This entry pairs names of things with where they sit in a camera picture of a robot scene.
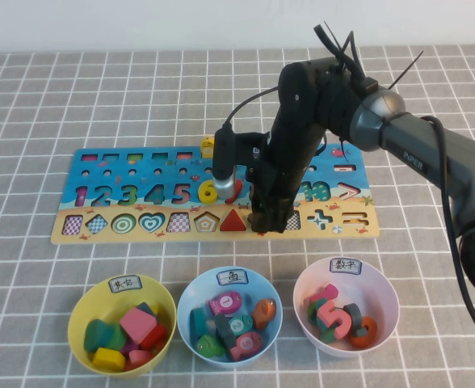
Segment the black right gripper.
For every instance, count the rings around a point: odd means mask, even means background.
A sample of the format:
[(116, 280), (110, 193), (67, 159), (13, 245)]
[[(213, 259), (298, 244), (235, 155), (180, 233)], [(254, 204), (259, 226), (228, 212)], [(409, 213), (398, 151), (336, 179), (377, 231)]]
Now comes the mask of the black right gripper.
[(246, 180), (251, 185), (250, 227), (254, 232), (285, 231), (294, 214), (293, 201), (315, 151), (316, 148), (252, 149)]

